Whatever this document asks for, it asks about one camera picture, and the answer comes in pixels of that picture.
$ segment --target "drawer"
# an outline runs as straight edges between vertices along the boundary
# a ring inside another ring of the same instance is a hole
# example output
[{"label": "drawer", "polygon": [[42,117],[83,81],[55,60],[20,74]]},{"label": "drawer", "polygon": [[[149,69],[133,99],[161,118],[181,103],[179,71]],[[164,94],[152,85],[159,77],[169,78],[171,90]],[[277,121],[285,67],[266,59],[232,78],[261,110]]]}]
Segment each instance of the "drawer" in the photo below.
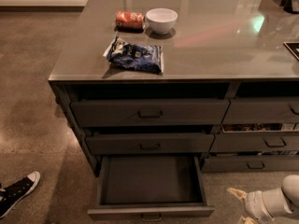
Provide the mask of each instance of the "drawer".
[{"label": "drawer", "polygon": [[219,134],[210,152],[294,151],[299,150],[298,135]]},{"label": "drawer", "polygon": [[220,124],[228,101],[132,99],[73,102],[80,127]]},{"label": "drawer", "polygon": [[298,171],[298,157],[242,156],[205,159],[202,172]]},{"label": "drawer", "polygon": [[236,99],[224,124],[299,122],[299,99]]},{"label": "drawer", "polygon": [[93,155],[208,152],[214,140],[202,133],[100,134],[87,137]]},{"label": "drawer", "polygon": [[148,155],[104,157],[94,220],[208,217],[199,163],[194,156]]}]

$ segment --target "person's foot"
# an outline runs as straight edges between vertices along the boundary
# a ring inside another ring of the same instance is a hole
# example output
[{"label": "person's foot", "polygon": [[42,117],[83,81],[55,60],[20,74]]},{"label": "person's foot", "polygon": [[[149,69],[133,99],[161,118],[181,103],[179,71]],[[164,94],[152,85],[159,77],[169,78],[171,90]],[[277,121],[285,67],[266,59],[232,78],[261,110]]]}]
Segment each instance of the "person's foot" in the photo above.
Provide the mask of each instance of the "person's foot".
[{"label": "person's foot", "polygon": [[39,179],[40,173],[32,172],[7,188],[1,189],[0,187],[0,219],[5,217],[19,200],[36,188]]}]

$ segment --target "white baseboard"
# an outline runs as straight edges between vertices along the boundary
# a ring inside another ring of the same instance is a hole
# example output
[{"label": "white baseboard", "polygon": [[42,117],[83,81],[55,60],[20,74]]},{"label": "white baseboard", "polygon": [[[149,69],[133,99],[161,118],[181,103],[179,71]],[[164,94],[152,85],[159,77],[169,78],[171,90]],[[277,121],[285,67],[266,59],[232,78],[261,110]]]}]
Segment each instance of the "white baseboard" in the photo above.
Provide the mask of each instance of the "white baseboard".
[{"label": "white baseboard", "polygon": [[86,0],[0,0],[3,7],[84,7]]}]

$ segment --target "blue chip bag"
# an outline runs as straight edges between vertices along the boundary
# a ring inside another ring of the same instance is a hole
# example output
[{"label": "blue chip bag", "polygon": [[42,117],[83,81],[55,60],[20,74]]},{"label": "blue chip bag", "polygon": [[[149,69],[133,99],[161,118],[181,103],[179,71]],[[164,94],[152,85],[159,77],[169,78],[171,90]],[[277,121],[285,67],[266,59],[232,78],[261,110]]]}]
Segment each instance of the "blue chip bag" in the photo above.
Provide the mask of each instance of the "blue chip bag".
[{"label": "blue chip bag", "polygon": [[124,69],[157,74],[164,70],[162,46],[131,44],[116,36],[104,56]]}]

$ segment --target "brown floor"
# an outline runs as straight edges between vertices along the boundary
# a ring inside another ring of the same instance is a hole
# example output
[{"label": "brown floor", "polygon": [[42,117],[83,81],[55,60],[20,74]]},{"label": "brown floor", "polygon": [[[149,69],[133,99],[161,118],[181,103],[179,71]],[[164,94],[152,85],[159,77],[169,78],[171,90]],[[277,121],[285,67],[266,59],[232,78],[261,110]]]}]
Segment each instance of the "brown floor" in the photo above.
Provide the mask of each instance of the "brown floor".
[{"label": "brown floor", "polygon": [[[32,171],[41,173],[36,190],[0,223],[143,223],[92,221],[96,178],[64,114],[54,101],[48,77],[79,13],[0,12],[0,182],[12,184]],[[239,200],[226,189],[267,190],[299,172],[204,174],[209,218],[166,219],[160,223],[237,224]],[[298,223],[277,218],[275,223]]]}]

